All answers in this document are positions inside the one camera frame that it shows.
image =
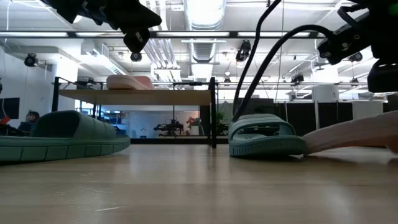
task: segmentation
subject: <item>pink object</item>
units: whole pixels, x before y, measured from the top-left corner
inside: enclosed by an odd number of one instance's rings
[[[351,146],[387,146],[398,154],[398,111],[348,121],[305,135],[310,153]]]
[[[109,90],[154,90],[155,87],[149,77],[128,75],[110,75],[106,79]]]

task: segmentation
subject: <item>ceiling light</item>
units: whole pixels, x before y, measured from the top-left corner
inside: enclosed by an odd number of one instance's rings
[[[281,37],[282,35],[287,34],[287,32],[261,32],[260,37]],[[308,37],[310,35],[309,32],[299,32],[294,35],[294,37]],[[255,32],[238,32],[238,37],[255,37]]]
[[[122,32],[77,32],[78,37],[124,37]]]
[[[0,32],[0,37],[68,37],[66,32]]]
[[[73,21],[73,23],[75,24],[75,23],[80,22],[82,18],[83,18],[82,16],[77,15],[76,19]]]
[[[262,77],[262,80],[263,81],[268,81],[270,78],[271,78],[271,76],[266,75],[266,76]]]
[[[183,44],[225,44],[226,40],[181,40]]]
[[[230,78],[230,77],[226,77],[226,78],[224,79],[224,82],[225,82],[225,83],[231,83],[231,78]]]
[[[158,37],[228,37],[229,32],[158,32]]]

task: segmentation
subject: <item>white wall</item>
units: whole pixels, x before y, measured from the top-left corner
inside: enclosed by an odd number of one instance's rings
[[[63,58],[57,62],[56,65],[53,65],[52,73],[54,73],[55,77],[64,78],[70,82],[77,81],[78,75],[78,65],[69,59]],[[70,85],[66,88],[67,90],[76,90],[75,85]],[[70,99],[64,96],[59,96],[58,100],[58,110],[74,110],[75,109],[75,100]]]
[[[45,73],[42,68],[28,68],[18,58],[4,53],[0,48],[0,77],[3,91],[0,98],[20,98],[19,119],[9,124],[18,127],[29,110],[41,116],[50,112],[54,80],[52,72]]]

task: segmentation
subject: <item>red object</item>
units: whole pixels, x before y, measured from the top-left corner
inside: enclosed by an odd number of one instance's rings
[[[192,124],[193,122],[195,122],[195,119],[193,119],[192,117],[189,117],[187,124]]]
[[[10,120],[10,117],[6,116],[2,120],[0,120],[0,124],[7,124]]]

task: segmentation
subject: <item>slide sandal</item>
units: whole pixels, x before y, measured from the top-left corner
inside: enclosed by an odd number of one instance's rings
[[[305,141],[292,125],[273,114],[241,116],[229,125],[229,154],[240,156],[285,156],[307,153]]]
[[[31,137],[0,137],[0,161],[54,161],[108,155],[130,146],[129,136],[76,111],[59,111],[39,119]]]

